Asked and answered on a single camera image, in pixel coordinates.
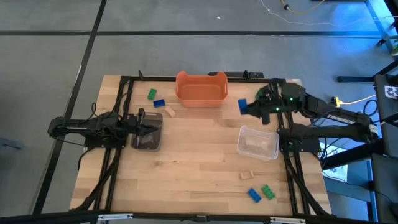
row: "small wooden block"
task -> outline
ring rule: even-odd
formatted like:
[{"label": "small wooden block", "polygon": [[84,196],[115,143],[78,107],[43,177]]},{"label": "small wooden block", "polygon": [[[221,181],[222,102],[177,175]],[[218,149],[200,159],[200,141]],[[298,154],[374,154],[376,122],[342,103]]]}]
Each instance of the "small wooden block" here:
[{"label": "small wooden block", "polygon": [[176,114],[175,114],[175,111],[173,110],[173,108],[171,108],[171,107],[169,107],[169,106],[166,106],[164,109],[165,109],[166,112],[170,115],[170,117],[174,118],[174,116],[175,116]]},{"label": "small wooden block", "polygon": [[239,174],[241,180],[246,180],[254,177],[253,171],[242,172]]}]

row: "floor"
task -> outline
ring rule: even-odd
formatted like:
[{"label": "floor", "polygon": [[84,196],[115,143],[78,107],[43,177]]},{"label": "floor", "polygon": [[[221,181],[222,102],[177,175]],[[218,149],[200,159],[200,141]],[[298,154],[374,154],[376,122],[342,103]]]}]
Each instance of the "floor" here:
[{"label": "floor", "polygon": [[[0,0],[0,30],[90,31],[100,2]],[[371,2],[383,10],[380,0]],[[309,0],[289,2],[296,11],[314,4]],[[385,29],[391,19],[383,20]],[[336,27],[292,21],[357,22]],[[377,27],[363,2],[326,2],[314,12],[298,16],[283,10],[277,0],[109,0],[99,30],[377,31]],[[21,150],[0,148],[0,216],[30,212],[53,144],[47,135],[49,122],[65,111],[87,42],[87,36],[0,36],[0,136],[24,145]],[[378,37],[97,37],[73,117],[90,114],[103,75],[137,75],[138,69],[145,75],[160,76],[181,70],[205,74],[247,69],[264,72],[266,77],[300,78],[308,93],[327,101],[332,96],[354,101],[374,94],[373,87],[338,84],[335,77],[373,75],[391,63],[386,46],[377,47],[377,42]],[[363,105],[345,108],[361,111]],[[67,140],[82,142],[76,136]],[[351,141],[345,148],[354,146]],[[80,147],[64,144],[44,212],[68,209],[80,154]],[[333,213],[346,217],[338,206],[333,208],[335,202],[342,201],[339,195],[330,194],[330,200]]]}]

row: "transparent plastic box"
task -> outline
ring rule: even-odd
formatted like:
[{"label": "transparent plastic box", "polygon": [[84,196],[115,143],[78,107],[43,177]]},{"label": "transparent plastic box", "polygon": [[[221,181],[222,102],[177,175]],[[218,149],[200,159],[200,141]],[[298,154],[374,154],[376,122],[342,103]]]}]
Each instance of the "transparent plastic box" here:
[{"label": "transparent plastic box", "polygon": [[278,157],[279,135],[242,126],[239,132],[238,153],[256,159],[270,160]]}]

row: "wooden tabletop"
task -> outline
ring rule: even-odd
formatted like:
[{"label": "wooden tabletop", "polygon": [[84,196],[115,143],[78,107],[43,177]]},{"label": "wooden tabletop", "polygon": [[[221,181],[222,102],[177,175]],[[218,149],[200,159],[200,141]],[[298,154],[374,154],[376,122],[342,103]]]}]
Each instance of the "wooden tabletop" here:
[{"label": "wooden tabletop", "polygon": [[[116,100],[120,76],[105,75],[99,91],[97,113],[110,111]],[[239,129],[249,128],[275,132],[277,116],[263,126],[261,120],[239,114],[237,101],[248,102],[261,83],[229,83],[228,96],[220,108],[184,108],[175,96],[175,82],[135,81],[130,113],[139,108],[163,114],[164,125],[159,152],[141,152],[130,146],[121,154],[112,211],[147,213],[207,213],[240,215],[291,215],[289,190],[283,156],[262,161],[236,152]],[[155,100],[164,99],[176,116],[171,118],[164,107],[154,108],[147,99],[151,88],[157,90]],[[309,124],[300,114],[295,123]],[[98,181],[104,149],[84,156],[76,180],[70,207],[82,203]],[[300,153],[305,184],[321,206],[330,212],[328,196],[319,161],[310,153]],[[241,180],[240,172],[253,171],[254,178]],[[269,185],[275,193],[268,200],[261,191]],[[246,193],[253,187],[262,197],[259,203]],[[101,201],[104,207],[107,187]],[[296,186],[299,211],[302,202]]]}]

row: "blue lego brick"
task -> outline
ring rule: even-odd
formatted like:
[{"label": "blue lego brick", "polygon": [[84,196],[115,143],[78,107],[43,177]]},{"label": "blue lego brick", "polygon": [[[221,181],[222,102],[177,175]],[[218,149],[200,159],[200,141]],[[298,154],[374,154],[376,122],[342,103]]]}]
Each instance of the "blue lego brick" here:
[{"label": "blue lego brick", "polygon": [[164,100],[156,100],[156,101],[154,101],[154,107],[155,108],[158,108],[158,107],[161,107],[161,106],[165,106],[165,105],[166,105],[166,103],[165,103]]},{"label": "blue lego brick", "polygon": [[251,198],[253,198],[254,202],[259,203],[259,201],[261,201],[260,195],[253,188],[248,190],[248,194]]},{"label": "blue lego brick", "polygon": [[239,106],[239,110],[241,112],[241,115],[248,113],[247,112],[248,103],[247,103],[246,99],[238,99],[238,106]]}]

